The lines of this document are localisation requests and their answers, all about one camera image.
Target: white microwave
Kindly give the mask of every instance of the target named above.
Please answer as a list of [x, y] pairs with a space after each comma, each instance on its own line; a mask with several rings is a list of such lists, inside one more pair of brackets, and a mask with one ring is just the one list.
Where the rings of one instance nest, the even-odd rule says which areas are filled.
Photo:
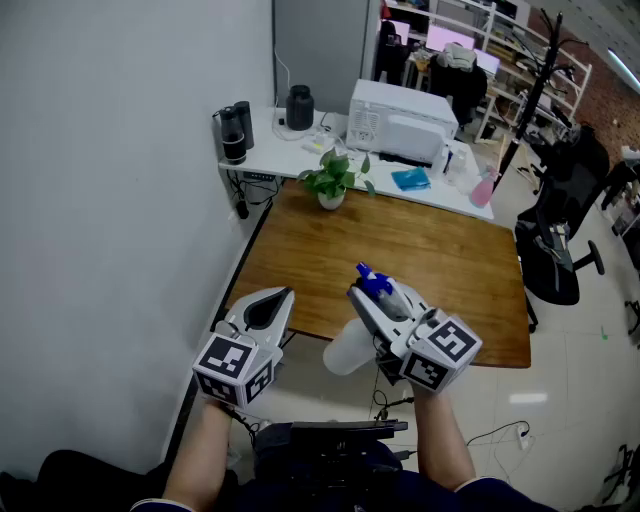
[[446, 158], [446, 143], [457, 131], [456, 116], [440, 96], [369, 80], [356, 83], [347, 128], [350, 148], [435, 164]]

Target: blue cloth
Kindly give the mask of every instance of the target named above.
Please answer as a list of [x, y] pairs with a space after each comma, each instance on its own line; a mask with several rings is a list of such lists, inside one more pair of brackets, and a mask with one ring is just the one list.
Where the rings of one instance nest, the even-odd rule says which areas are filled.
[[431, 182], [422, 167], [416, 167], [409, 171], [394, 171], [391, 173], [391, 177], [403, 192], [431, 188]]

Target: forearm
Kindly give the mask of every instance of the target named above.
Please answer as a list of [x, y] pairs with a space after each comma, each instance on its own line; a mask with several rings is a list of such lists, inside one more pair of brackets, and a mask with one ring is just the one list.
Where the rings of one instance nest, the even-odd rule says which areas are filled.
[[420, 473], [454, 490], [475, 478], [467, 448], [446, 393], [430, 395], [414, 386]]
[[216, 403], [205, 403], [200, 423], [180, 447], [163, 498], [196, 512], [211, 509], [224, 481], [230, 428], [231, 418]]

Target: desk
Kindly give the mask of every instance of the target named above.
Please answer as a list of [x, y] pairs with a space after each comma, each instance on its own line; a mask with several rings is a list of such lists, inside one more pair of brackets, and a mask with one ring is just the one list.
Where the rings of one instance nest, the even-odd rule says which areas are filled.
[[[280, 115], [284, 115], [284, 109], [279, 109], [279, 111]], [[314, 126], [320, 123], [322, 116], [323, 112], [315, 113]], [[329, 114], [326, 117], [325, 124], [328, 123], [330, 126], [335, 127], [336, 123], [332, 119], [333, 117], [337, 117], [342, 124], [338, 133], [344, 131], [346, 129], [346, 116]], [[276, 137], [271, 128], [273, 108], [256, 108], [252, 110], [251, 120], [255, 145], [247, 151], [247, 159], [240, 165], [231, 165], [223, 158], [219, 163], [220, 169], [296, 178], [298, 174], [306, 169], [319, 168], [320, 155], [302, 149], [303, 140], [284, 141]], [[287, 138], [300, 137], [301, 132], [293, 132], [281, 126], [278, 128]], [[470, 175], [476, 176], [479, 182], [480, 172], [471, 148], [462, 142], [451, 141], [451, 149], [453, 151], [461, 149], [466, 153], [467, 171]], [[373, 182], [378, 194], [427, 204], [436, 208], [444, 208], [445, 210], [480, 219], [493, 219], [491, 204], [487, 204], [484, 208], [477, 208], [471, 204], [467, 196], [463, 196], [455, 187], [447, 185], [440, 180], [432, 180], [431, 188], [429, 189], [403, 192], [396, 186], [391, 177], [391, 172], [411, 169], [412, 166], [381, 161], [375, 153], [371, 153], [369, 158], [371, 160], [371, 170], [367, 176]], [[358, 158], [357, 163], [362, 163], [363, 160], [364, 153]], [[356, 183], [356, 187], [360, 190], [365, 190], [365, 187], [360, 183]]]
[[474, 364], [531, 364], [524, 285], [510, 230], [437, 208], [347, 191], [333, 212], [288, 181], [226, 307], [263, 288], [296, 294], [290, 329], [333, 339], [356, 312], [346, 292], [363, 260], [458, 314], [483, 339]]
[[[438, 52], [433, 52], [430, 54], [430, 57], [433, 57]], [[407, 61], [404, 63], [404, 74], [402, 75], [402, 87], [408, 87], [410, 83], [410, 77], [413, 74], [413, 67], [416, 65], [416, 58], [413, 55], [413, 52], [409, 57], [407, 57]], [[422, 90], [422, 82], [424, 81], [424, 77], [427, 76], [427, 73], [423, 71], [418, 71], [418, 79], [416, 80], [415, 89], [417, 91]]]

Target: wooden table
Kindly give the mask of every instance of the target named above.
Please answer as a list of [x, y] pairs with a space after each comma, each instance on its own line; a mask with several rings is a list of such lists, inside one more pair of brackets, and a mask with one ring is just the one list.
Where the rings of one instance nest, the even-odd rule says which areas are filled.
[[429, 305], [458, 314], [484, 341], [474, 364], [531, 365], [511, 231], [356, 190], [329, 212], [300, 184], [285, 183], [226, 306], [263, 288], [290, 286], [296, 294], [290, 328], [331, 340], [357, 316], [346, 292], [359, 261], [415, 288]]

